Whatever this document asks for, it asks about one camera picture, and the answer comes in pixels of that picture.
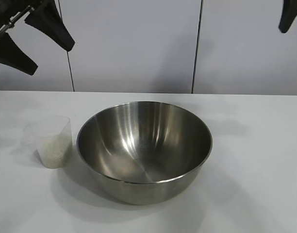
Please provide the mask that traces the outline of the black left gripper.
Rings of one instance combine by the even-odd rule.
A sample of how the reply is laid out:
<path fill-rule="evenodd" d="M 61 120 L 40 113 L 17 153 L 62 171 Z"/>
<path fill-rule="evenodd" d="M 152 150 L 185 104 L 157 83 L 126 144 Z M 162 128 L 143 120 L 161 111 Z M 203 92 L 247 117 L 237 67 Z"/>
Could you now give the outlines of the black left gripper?
<path fill-rule="evenodd" d="M 26 24 L 47 35 L 65 51 L 71 51 L 75 41 L 66 29 L 54 0 L 0 0 L 0 64 L 33 75 L 38 65 L 6 33 L 26 14 Z"/>

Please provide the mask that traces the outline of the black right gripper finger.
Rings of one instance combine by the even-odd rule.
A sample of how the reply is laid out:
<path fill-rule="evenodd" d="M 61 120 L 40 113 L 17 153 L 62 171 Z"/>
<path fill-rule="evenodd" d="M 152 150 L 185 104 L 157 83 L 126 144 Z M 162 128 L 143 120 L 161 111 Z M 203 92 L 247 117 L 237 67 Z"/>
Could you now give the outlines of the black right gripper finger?
<path fill-rule="evenodd" d="M 297 0 L 284 0 L 279 22 L 281 33 L 287 33 L 297 16 Z"/>

